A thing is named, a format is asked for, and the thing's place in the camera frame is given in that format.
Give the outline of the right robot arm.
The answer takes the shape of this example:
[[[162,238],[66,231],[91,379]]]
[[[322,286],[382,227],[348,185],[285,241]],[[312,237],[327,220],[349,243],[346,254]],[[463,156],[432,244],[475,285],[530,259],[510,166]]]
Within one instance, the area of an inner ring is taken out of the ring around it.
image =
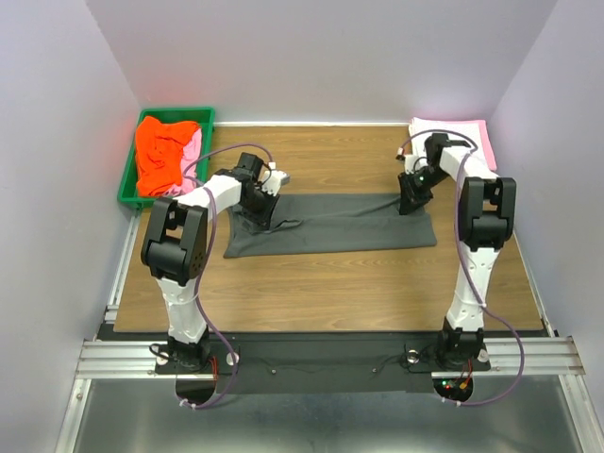
[[[452,130],[416,132],[397,152],[399,213],[410,215],[433,198],[447,178],[455,182],[455,244],[460,261],[452,303],[434,345],[435,360],[455,368],[486,359],[484,319],[491,273],[513,233],[516,182],[499,176],[478,157],[478,144]]]

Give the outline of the grey t shirt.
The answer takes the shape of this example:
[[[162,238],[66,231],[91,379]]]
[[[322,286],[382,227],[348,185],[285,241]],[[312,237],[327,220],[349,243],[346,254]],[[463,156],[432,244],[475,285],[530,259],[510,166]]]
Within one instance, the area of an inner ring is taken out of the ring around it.
[[[433,247],[430,215],[398,212],[395,193],[283,194],[266,229],[228,211],[224,257],[340,253]]]

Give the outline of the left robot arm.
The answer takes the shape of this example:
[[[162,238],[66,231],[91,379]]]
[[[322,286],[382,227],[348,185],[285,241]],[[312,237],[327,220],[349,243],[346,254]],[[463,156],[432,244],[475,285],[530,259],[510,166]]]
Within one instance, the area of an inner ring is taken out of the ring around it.
[[[169,320],[167,345],[151,348],[158,365],[198,372],[215,363],[208,346],[210,323],[199,309],[199,285],[218,214],[239,208],[253,224],[267,228],[289,179],[275,162],[243,153],[235,167],[217,171],[191,192],[154,202],[141,260],[159,285]]]

